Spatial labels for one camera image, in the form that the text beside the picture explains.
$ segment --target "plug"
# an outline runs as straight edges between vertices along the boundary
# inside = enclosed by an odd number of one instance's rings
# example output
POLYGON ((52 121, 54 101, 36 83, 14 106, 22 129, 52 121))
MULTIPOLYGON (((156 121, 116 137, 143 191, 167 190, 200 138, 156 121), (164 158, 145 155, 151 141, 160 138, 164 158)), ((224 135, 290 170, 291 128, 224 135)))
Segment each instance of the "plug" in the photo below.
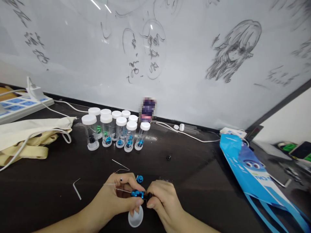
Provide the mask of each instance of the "plug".
POLYGON ((41 87, 36 86, 34 83, 31 82, 30 77, 27 77, 27 88, 26 88, 30 98, 35 101, 39 101, 45 98, 41 87))

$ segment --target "white power strip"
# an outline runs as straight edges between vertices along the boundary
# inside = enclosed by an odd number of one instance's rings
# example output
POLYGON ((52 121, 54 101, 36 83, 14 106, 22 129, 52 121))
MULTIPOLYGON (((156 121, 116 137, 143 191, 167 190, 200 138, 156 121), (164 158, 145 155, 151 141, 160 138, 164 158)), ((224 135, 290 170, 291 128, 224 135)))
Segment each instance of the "white power strip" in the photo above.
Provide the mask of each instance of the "white power strip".
MULTIPOLYGON (((46 106, 54 104, 52 98, 44 96, 44 99, 40 100, 46 106)), ((39 101, 31 99, 29 96, 16 97, 1 101, 0 104, 6 110, 5 113, 0 114, 0 125, 11 123, 22 117, 25 117, 31 113, 44 109, 45 106, 39 101)))

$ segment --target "white plastic cap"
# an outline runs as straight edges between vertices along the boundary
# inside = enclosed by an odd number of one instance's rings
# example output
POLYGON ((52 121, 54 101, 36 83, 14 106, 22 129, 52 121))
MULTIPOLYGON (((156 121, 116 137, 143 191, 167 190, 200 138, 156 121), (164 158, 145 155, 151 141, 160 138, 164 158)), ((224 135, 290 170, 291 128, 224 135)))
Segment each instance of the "white plastic cap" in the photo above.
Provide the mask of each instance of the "white plastic cap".
POLYGON ((137 129, 137 123, 135 121, 129 121, 127 124, 126 124, 126 128, 128 130, 136 130, 137 129))
POLYGON ((102 116, 102 115, 111 115, 111 110, 110 109, 102 109, 101 111, 100 111, 100 115, 102 116))
POLYGON ((100 114, 100 108, 89 108, 88 113, 90 115, 98 116, 100 114))
POLYGON ((118 117, 117 118, 117 125, 118 126, 125 126, 127 122, 127 119, 125 117, 118 117))
POLYGON ((110 123, 110 122, 112 122, 112 115, 101 115, 100 121, 102 123, 110 123))
POLYGON ((131 114, 131 112, 128 111, 128 110, 123 110, 122 111, 122 117, 129 118, 130 114, 131 114))
POLYGON ((137 121, 138 121, 138 116, 130 115, 130 116, 129 116, 129 121, 135 121, 135 122, 137 122, 137 121))
POLYGON ((113 119, 117 119, 118 117, 121 117, 121 116, 122 116, 122 112, 120 112, 120 111, 113 111, 113 112, 111 113, 111 115, 112 115, 112 118, 113 118, 113 119))
POLYGON ((140 128, 141 128, 142 130, 147 131, 147 130, 150 129, 150 123, 149 123, 149 122, 142 122, 142 123, 140 124, 140 128))
POLYGON ((139 206, 139 214, 134 210, 134 217, 129 213, 128 220, 131 227, 138 227, 144 218, 144 211, 142 206, 139 206))
POLYGON ((95 124, 97 122, 96 116, 95 115, 84 115, 82 117, 82 123, 84 125, 92 125, 95 124))
POLYGON ((182 131, 184 131, 184 129, 185 129, 185 125, 184 124, 180 124, 179 125, 179 130, 182 132, 182 131))

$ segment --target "black desk surface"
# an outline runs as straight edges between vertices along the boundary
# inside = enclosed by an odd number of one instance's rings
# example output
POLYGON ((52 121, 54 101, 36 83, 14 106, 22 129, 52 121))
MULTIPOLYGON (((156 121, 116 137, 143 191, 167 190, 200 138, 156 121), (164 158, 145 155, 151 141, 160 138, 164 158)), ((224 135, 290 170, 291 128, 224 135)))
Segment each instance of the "black desk surface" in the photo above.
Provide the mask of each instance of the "black desk surface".
MULTIPOLYGON (((156 179, 172 181, 183 208, 220 232, 269 232, 246 200, 219 142, 201 143, 152 124, 141 151, 126 153, 114 143, 109 148, 100 145, 96 151, 89 151, 81 123, 84 113, 73 111, 66 104, 55 103, 51 108, 79 118, 70 133, 73 141, 67 144, 59 137, 47 146, 47 159, 22 159, 0 173, 1 232, 31 232, 77 213, 91 202, 108 176, 121 168, 111 159, 135 175, 142 175, 146 189, 156 179), (171 161, 166 160, 167 155, 172 156, 171 161), (81 201, 72 186, 78 178, 81 180, 76 187, 81 201)), ((87 110, 79 105, 76 108, 87 110)), ((60 117, 44 109, 21 120, 60 117)), ((218 139, 213 133, 202 133, 199 137, 218 139)), ((293 162, 269 156, 256 145, 252 146, 268 172, 285 183, 289 176, 277 161, 296 168, 293 162)), ((288 188, 280 189, 310 218, 311 198, 307 192, 310 177, 299 169, 296 171, 302 175, 305 186, 292 181, 288 188)), ((123 213, 115 216, 102 232, 164 232, 156 212, 147 209, 145 203, 143 209, 144 219, 138 228, 131 228, 128 213, 123 213)), ((300 231, 288 213, 272 209, 290 232, 300 231)))

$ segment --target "white wall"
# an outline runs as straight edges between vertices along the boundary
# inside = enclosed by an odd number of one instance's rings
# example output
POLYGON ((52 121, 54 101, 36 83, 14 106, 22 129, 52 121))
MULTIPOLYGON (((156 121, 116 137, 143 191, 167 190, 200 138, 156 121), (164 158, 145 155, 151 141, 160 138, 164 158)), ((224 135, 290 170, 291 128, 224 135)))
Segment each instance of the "white wall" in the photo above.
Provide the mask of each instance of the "white wall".
POLYGON ((311 88, 268 118, 254 140, 275 144, 311 142, 311 88))

